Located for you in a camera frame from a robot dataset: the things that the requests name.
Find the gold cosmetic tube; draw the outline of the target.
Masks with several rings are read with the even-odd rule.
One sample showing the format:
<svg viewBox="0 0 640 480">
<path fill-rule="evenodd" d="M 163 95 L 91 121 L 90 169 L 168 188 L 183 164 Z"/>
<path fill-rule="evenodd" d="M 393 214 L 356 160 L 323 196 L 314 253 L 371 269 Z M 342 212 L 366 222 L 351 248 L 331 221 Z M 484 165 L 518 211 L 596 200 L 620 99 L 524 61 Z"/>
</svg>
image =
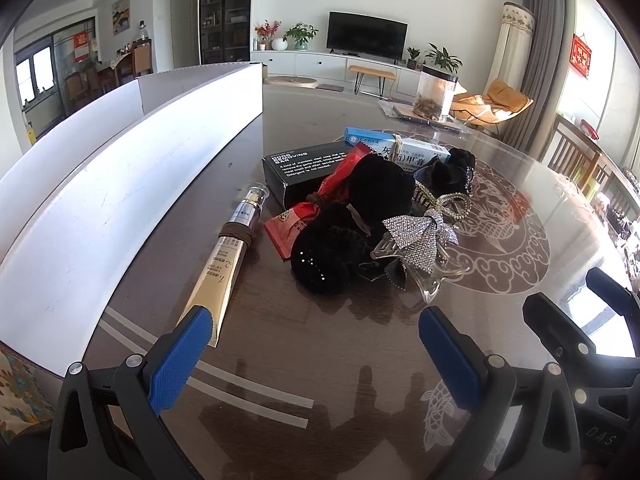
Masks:
<svg viewBox="0 0 640 480">
<path fill-rule="evenodd" d="M 194 306 L 203 307 L 210 313 L 212 336 L 209 347 L 215 348 L 218 344 L 236 278 L 246 252 L 255 239 L 262 206 L 268 196 L 268 188 L 261 183 L 248 187 L 229 220 L 220 229 L 216 244 L 180 315 L 183 318 Z"/>
</svg>

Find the gold pearl hair claw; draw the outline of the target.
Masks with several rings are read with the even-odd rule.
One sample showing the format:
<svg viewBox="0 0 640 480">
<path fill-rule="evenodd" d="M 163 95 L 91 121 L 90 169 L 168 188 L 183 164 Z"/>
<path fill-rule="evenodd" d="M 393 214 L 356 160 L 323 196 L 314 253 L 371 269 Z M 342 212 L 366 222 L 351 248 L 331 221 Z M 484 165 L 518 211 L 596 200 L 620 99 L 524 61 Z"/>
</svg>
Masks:
<svg viewBox="0 0 640 480">
<path fill-rule="evenodd" d="M 466 218 L 471 212 L 472 200 L 464 193 L 446 193 L 436 197 L 424 184 L 416 181 L 413 200 L 426 210 L 434 209 L 443 217 L 454 221 Z"/>
</svg>

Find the rhinestone bow hair clip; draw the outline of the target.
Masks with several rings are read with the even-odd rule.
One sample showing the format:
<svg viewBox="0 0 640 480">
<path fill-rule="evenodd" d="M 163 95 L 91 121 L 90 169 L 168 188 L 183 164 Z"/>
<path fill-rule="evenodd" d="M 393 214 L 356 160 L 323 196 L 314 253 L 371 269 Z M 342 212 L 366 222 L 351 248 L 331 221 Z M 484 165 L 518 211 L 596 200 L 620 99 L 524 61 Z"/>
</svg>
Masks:
<svg viewBox="0 0 640 480">
<path fill-rule="evenodd" d="M 423 216 L 389 218 L 383 226 L 385 233 L 371 258 L 390 262 L 384 272 L 396 287 L 405 290 L 409 282 L 416 284 L 424 304 L 435 299 L 443 281 L 457 281 L 469 272 L 448 252 L 458 244 L 458 236 L 435 209 Z"/>
</svg>

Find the black fuzzy hair clip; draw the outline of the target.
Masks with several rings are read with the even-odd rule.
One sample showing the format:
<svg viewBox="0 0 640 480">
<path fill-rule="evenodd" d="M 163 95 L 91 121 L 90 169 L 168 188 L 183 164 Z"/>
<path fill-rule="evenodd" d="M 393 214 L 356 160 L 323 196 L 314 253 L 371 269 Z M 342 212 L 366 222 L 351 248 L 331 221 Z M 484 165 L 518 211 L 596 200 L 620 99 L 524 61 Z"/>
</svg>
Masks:
<svg viewBox="0 0 640 480">
<path fill-rule="evenodd" d="M 434 156 L 425 166 L 416 170 L 413 177 L 436 198 L 452 193 L 470 196 L 475 162 L 476 158 L 471 152 L 450 148 L 445 160 Z"/>
</svg>

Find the blue white ointment box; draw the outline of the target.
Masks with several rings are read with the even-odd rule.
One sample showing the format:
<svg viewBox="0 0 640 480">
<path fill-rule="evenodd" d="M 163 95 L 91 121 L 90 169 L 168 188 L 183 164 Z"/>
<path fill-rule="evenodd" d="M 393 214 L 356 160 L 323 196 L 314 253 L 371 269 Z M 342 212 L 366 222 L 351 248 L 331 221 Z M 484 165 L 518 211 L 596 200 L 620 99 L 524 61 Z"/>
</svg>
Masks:
<svg viewBox="0 0 640 480">
<path fill-rule="evenodd" d="M 419 170 L 432 160 L 446 162 L 450 156 L 448 148 L 441 145 L 386 131 L 346 127 L 344 141 L 351 146 L 367 145 L 372 152 L 409 172 Z"/>
</svg>

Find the red foil packet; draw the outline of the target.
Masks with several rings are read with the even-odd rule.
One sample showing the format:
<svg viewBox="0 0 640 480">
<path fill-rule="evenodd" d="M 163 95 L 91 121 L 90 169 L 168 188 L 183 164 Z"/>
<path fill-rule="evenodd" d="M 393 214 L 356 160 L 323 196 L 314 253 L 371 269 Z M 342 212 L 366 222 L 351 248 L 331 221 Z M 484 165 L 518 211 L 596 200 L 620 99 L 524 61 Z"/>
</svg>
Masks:
<svg viewBox="0 0 640 480">
<path fill-rule="evenodd" d="M 283 211 L 265 223 L 265 229 L 274 248 L 284 260 L 291 257 L 293 244 L 300 231 L 318 217 L 326 206 L 344 204 L 348 200 L 348 177 L 371 149 L 362 143 L 352 146 L 336 169 L 326 177 L 317 192 L 309 194 L 304 202 Z"/>
</svg>

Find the black rectangular box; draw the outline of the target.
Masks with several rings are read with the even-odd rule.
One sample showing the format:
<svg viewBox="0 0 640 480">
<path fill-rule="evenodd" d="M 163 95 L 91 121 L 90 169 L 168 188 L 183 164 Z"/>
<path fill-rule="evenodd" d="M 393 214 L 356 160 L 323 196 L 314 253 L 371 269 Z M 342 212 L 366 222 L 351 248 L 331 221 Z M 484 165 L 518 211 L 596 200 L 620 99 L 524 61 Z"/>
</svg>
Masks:
<svg viewBox="0 0 640 480">
<path fill-rule="evenodd" d="M 266 185 L 282 208 L 290 209 L 317 192 L 351 148 L 331 142 L 266 155 L 262 158 Z"/>
</svg>

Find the orange lounge chair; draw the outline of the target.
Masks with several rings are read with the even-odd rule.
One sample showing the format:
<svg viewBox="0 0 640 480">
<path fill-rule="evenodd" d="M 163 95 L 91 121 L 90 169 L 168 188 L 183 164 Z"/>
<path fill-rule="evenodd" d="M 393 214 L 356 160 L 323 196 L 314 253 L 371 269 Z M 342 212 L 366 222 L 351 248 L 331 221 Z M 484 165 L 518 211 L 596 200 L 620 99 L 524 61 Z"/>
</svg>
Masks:
<svg viewBox="0 0 640 480">
<path fill-rule="evenodd" d="M 495 79 L 484 94 L 456 94 L 450 115 L 465 125 L 495 127 L 523 113 L 532 104 L 533 100 L 524 93 L 502 79 Z"/>
</svg>

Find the white cardboard box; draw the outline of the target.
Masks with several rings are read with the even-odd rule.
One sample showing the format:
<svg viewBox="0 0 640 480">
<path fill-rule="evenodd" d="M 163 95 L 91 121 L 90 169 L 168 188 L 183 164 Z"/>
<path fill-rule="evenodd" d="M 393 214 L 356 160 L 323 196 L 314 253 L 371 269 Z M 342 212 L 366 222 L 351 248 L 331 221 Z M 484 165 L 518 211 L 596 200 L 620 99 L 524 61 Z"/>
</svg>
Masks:
<svg viewBox="0 0 640 480">
<path fill-rule="evenodd" d="M 55 375 L 200 172 L 262 114 L 262 66 L 144 76 L 36 143 L 1 180 L 1 339 Z"/>
</svg>

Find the wooden bench stool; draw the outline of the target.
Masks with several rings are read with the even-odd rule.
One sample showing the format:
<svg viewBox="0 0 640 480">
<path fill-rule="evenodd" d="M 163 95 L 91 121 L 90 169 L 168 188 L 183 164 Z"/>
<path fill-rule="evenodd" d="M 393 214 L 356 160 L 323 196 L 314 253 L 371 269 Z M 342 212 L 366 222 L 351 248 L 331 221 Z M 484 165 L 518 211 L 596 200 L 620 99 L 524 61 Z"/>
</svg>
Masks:
<svg viewBox="0 0 640 480">
<path fill-rule="evenodd" d="M 347 67 L 349 73 L 355 76 L 354 81 L 354 93 L 355 94 L 366 94 L 367 96 L 373 96 L 373 93 L 364 91 L 362 88 L 364 78 L 373 77 L 378 81 L 378 93 L 376 96 L 380 100 L 385 100 L 385 87 L 386 82 L 390 81 L 392 84 L 397 80 L 397 76 L 395 73 L 390 72 L 389 70 L 379 70 L 378 68 L 361 66 L 361 65 L 349 65 Z"/>
</svg>

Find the white tv cabinet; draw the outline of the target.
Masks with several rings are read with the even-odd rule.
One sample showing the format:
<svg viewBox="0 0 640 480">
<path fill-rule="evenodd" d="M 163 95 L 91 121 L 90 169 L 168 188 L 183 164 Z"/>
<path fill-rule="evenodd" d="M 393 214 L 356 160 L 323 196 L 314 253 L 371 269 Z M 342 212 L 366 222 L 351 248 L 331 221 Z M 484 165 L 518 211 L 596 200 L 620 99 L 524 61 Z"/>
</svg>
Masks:
<svg viewBox="0 0 640 480">
<path fill-rule="evenodd" d="M 347 70 L 349 65 L 389 70 L 396 74 L 397 80 L 393 84 L 390 81 L 386 82 L 386 98 L 409 99 L 397 93 L 399 73 L 401 70 L 408 70 L 407 67 L 344 54 L 295 50 L 253 51 L 250 54 L 250 59 L 253 62 L 259 62 L 267 66 L 269 76 L 312 78 L 318 81 L 319 84 L 341 86 L 345 91 L 352 93 L 354 93 L 355 76 Z M 378 93 L 378 81 L 373 77 L 366 77 L 362 88 L 364 91 L 371 92 L 376 96 Z"/>
</svg>

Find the black flat television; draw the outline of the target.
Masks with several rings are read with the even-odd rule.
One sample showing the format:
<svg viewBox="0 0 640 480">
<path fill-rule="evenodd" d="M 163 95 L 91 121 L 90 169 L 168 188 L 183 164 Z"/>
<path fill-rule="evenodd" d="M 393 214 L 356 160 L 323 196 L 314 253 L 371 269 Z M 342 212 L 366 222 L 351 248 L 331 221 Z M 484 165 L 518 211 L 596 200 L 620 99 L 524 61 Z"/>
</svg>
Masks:
<svg viewBox="0 0 640 480">
<path fill-rule="evenodd" d="M 329 13 L 326 47 L 400 60 L 405 51 L 407 30 L 406 23 L 332 11 Z"/>
</svg>

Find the green potted plant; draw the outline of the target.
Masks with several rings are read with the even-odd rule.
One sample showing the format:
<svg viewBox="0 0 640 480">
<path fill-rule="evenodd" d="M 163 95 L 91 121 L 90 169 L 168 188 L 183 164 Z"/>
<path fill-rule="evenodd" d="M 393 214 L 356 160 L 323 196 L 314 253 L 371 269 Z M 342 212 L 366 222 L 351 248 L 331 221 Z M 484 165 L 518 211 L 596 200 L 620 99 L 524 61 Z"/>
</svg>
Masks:
<svg viewBox="0 0 640 480">
<path fill-rule="evenodd" d="M 291 41 L 295 50 L 307 50 L 308 44 L 318 35 L 319 29 L 311 24 L 298 22 L 284 34 L 285 39 Z"/>
</svg>

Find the red flower vase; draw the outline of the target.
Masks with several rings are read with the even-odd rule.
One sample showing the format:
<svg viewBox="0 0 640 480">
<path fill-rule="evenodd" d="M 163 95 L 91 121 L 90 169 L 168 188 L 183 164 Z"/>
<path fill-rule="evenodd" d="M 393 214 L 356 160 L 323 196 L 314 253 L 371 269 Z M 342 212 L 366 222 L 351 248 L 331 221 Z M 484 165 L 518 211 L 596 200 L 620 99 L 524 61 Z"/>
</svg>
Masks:
<svg viewBox="0 0 640 480">
<path fill-rule="evenodd" d="M 269 48 L 271 41 L 275 36 L 277 36 L 280 27 L 281 22 L 278 20 L 265 20 L 254 27 L 254 32 L 257 38 L 257 47 L 259 50 L 263 51 Z"/>
</svg>

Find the dark display cabinet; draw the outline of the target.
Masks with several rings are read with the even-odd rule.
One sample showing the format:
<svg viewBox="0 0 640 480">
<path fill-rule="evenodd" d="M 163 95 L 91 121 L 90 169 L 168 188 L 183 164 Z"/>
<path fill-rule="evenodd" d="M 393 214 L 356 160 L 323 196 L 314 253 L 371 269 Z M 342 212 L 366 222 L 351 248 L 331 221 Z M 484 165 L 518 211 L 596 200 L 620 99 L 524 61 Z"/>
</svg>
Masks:
<svg viewBox="0 0 640 480">
<path fill-rule="evenodd" d="M 250 59 L 250 0 L 198 0 L 202 64 Z"/>
</svg>

